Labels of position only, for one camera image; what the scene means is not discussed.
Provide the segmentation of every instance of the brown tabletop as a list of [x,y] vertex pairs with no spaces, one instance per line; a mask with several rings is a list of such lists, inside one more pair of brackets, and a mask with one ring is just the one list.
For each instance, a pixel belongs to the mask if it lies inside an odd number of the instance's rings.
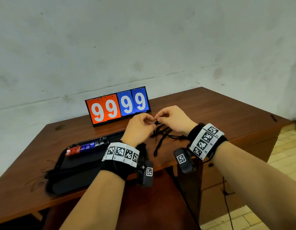
[[[225,132],[230,142],[241,148],[271,139],[275,136],[270,132],[291,123],[274,115],[275,121],[269,112],[203,87],[150,100],[151,115],[172,105],[179,106],[197,123],[212,123]],[[81,197],[84,190],[54,198],[45,193],[45,182],[33,191],[32,182],[25,184],[41,176],[43,170],[52,169],[53,162],[69,145],[124,130],[128,121],[125,119],[93,127],[86,115],[47,124],[0,177],[0,223]],[[153,151],[160,138],[145,142],[155,171],[176,165],[173,151],[188,143],[167,137],[158,150],[158,156],[154,157]]]

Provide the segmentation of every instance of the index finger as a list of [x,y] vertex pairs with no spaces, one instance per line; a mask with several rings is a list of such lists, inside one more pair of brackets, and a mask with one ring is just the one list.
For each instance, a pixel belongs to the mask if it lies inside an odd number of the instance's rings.
[[147,119],[147,120],[151,120],[151,121],[153,121],[154,120],[154,118],[153,118],[153,116],[152,115],[149,115],[149,114],[147,114],[147,113],[141,113],[141,114],[138,114],[138,115],[135,115],[137,118],[139,118],[140,120],[142,120],[142,121],[144,121],[145,119]]
[[157,114],[156,116],[154,117],[154,119],[158,119],[159,117],[162,117],[166,114],[169,114],[170,111],[172,110],[172,106],[169,106],[169,107],[165,107],[163,109],[161,109]]

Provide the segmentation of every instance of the person's right forearm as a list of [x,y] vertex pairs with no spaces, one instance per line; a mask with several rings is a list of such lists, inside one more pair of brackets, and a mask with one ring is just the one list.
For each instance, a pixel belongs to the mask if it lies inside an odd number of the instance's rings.
[[271,230],[296,229],[295,181],[229,142],[217,148],[212,162]]

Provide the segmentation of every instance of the person's left hand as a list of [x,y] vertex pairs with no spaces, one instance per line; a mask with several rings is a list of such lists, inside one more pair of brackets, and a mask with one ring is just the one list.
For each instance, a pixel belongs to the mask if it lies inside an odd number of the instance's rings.
[[137,147],[139,144],[143,143],[157,127],[155,124],[152,124],[153,121],[154,118],[147,113],[135,115],[130,119],[121,141],[132,147]]

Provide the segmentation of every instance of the person's left forearm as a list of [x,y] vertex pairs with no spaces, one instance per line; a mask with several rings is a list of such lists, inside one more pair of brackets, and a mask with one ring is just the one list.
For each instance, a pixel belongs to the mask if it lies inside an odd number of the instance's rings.
[[100,171],[60,229],[114,230],[124,186],[118,175]]

